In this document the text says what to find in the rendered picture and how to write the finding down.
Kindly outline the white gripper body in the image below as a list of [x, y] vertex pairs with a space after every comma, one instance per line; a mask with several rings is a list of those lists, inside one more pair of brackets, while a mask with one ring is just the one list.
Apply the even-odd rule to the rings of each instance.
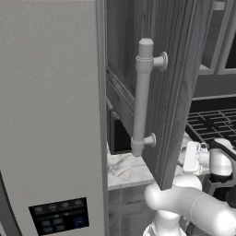
[[183, 163], [183, 172], [195, 175], [201, 174], [201, 167], [199, 164], [200, 144], [198, 142], [190, 141], [187, 144], [185, 159]]

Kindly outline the dark grey cabinet door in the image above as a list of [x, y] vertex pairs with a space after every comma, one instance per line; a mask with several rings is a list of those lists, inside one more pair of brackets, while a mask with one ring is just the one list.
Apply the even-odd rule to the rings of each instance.
[[107, 98], [128, 134], [133, 133], [138, 42], [150, 38], [153, 55], [168, 55], [152, 70], [145, 135], [157, 145], [142, 157], [163, 190], [172, 186], [195, 92], [215, 0], [105, 0]]

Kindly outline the grey base cabinet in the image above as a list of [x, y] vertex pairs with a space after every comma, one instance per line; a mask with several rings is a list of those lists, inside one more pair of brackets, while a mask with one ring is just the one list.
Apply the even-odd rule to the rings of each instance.
[[143, 236], [155, 217], [144, 197], [146, 184], [108, 192], [109, 236]]

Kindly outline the black microwave oven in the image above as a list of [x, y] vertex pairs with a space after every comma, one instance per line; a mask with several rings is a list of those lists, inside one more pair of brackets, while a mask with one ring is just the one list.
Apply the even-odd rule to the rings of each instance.
[[106, 100], [107, 142], [112, 155], [131, 153], [131, 138], [109, 100]]

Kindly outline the grey fridge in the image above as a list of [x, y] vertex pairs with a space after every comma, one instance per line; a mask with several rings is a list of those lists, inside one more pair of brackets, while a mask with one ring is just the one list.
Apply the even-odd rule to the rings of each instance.
[[30, 208], [86, 199], [109, 236], [104, 0], [0, 0], [0, 236], [39, 236]]

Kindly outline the grey glass-door wall cabinets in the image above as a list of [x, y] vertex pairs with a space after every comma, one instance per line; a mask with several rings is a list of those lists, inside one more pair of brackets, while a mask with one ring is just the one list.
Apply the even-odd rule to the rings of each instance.
[[236, 0], [215, 1], [199, 74], [236, 74]]

